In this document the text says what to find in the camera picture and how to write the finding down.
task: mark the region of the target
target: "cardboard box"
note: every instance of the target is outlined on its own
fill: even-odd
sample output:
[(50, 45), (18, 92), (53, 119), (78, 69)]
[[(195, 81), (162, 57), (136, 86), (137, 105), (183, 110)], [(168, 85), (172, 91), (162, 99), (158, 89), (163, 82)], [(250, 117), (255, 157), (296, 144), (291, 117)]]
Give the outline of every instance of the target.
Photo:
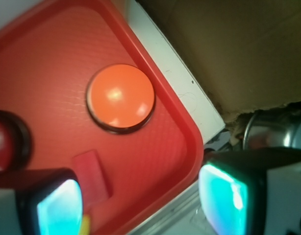
[(138, 0), (226, 123), (301, 101), (301, 0)]

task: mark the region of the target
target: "orange button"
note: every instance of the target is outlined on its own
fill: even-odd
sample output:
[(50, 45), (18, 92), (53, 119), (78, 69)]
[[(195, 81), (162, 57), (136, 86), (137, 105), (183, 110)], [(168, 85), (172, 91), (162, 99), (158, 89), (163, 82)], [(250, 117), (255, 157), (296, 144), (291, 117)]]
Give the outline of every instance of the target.
[(146, 123), (155, 103), (148, 77), (130, 65), (112, 65), (99, 71), (87, 91), (93, 118), (116, 132), (135, 130)]

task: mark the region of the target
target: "red tray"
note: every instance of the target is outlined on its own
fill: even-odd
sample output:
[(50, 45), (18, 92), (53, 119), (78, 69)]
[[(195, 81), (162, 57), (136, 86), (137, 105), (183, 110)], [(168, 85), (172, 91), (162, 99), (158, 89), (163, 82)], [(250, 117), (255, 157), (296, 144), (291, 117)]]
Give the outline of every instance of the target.
[[(86, 108), (92, 76), (130, 64), (151, 80), (149, 122), (125, 135), (98, 127)], [(91, 210), (94, 234), (122, 234), (172, 200), (196, 177), (203, 143), (195, 123), (125, 20), (108, 0), (50, 0), (0, 31), (0, 109), (29, 125), (28, 168), (72, 167), (94, 149), (112, 196)]]

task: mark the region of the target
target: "small red block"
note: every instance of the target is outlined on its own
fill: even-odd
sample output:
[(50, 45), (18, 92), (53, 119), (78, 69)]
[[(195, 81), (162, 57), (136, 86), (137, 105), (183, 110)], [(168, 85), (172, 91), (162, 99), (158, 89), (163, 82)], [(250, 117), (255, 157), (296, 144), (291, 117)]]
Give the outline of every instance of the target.
[(94, 204), (103, 202), (111, 196), (95, 150), (75, 156), (73, 170), (81, 187), (85, 212)]

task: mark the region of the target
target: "metal pot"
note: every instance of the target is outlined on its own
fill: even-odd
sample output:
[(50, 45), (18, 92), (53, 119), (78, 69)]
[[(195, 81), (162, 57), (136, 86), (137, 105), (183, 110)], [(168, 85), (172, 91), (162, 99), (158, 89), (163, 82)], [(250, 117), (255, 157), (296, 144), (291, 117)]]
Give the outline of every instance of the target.
[(301, 109), (257, 111), (246, 127), (243, 149), (263, 147), (301, 149)]

